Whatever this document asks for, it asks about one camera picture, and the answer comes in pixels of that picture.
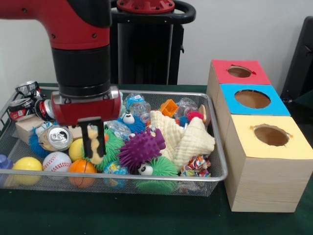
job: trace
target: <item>wooden box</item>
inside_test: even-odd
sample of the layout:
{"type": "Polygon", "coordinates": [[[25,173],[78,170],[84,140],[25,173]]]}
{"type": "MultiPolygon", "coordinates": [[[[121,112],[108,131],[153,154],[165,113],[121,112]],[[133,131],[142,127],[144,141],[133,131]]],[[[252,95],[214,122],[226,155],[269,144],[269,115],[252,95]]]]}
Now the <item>wooden box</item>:
{"type": "Polygon", "coordinates": [[[231,115],[224,152],[233,212],[294,212],[313,150],[291,117],[231,115]]]}
{"type": "Polygon", "coordinates": [[[35,127],[42,125],[44,121],[37,116],[31,117],[29,119],[18,121],[15,123],[16,130],[22,141],[28,144],[28,138],[30,136],[31,130],[35,127]]]}
{"type": "Polygon", "coordinates": [[[271,85],[221,84],[215,105],[224,145],[231,114],[290,116],[271,85]]]}
{"type": "Polygon", "coordinates": [[[206,94],[217,102],[220,84],[270,85],[270,81],[258,61],[212,60],[206,94]]]}

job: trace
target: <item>googly eye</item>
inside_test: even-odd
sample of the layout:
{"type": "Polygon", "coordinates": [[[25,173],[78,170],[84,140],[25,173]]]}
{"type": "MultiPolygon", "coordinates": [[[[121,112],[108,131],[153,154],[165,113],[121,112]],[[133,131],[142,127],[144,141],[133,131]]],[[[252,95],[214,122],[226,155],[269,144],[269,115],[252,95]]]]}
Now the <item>googly eye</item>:
{"type": "Polygon", "coordinates": [[[141,164],[138,168],[138,173],[140,175],[152,175],[153,168],[150,165],[147,164],[141,164]]]}

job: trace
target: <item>tennis ball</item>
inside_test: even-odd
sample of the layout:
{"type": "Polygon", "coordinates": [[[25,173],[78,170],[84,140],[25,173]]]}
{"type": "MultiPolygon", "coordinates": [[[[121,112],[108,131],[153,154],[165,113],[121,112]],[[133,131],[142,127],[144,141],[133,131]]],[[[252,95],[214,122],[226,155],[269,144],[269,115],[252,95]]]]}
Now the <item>tennis ball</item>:
{"type": "MultiPolygon", "coordinates": [[[[13,166],[14,170],[43,170],[41,162],[33,157],[19,159],[13,166]]],[[[14,180],[21,185],[34,185],[40,180],[40,175],[14,175],[14,180]]]]}
{"type": "Polygon", "coordinates": [[[75,140],[69,147],[68,155],[72,162],[83,158],[83,139],[75,140]]]}

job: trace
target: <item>circular hole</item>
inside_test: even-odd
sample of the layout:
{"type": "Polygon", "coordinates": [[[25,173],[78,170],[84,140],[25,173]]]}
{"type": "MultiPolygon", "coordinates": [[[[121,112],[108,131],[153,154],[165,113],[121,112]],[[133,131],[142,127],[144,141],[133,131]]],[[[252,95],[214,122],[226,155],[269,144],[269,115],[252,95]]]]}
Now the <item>circular hole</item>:
{"type": "Polygon", "coordinates": [[[252,74],[249,69],[241,66],[230,66],[227,71],[234,77],[250,77],[252,74]]]}
{"type": "Polygon", "coordinates": [[[283,146],[289,140],[287,133],[276,126],[258,126],[254,129],[254,134],[260,141],[268,145],[283,146]]]}
{"type": "Polygon", "coordinates": [[[266,94],[254,90],[238,91],[235,93],[235,99],[252,109],[263,109],[270,104],[270,98],[266,94]]]}

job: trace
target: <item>red robot arm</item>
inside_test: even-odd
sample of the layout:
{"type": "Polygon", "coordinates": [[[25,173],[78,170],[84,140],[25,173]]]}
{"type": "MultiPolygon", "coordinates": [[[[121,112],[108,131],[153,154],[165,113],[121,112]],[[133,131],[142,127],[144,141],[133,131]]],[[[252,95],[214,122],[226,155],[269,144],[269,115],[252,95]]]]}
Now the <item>red robot arm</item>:
{"type": "MultiPolygon", "coordinates": [[[[0,18],[43,24],[59,84],[51,97],[55,119],[86,128],[85,150],[86,123],[92,120],[104,143],[102,122],[118,118],[121,103],[117,88],[110,87],[110,0],[2,0],[0,18]]],[[[101,147],[98,153],[103,155],[101,147]]]]}

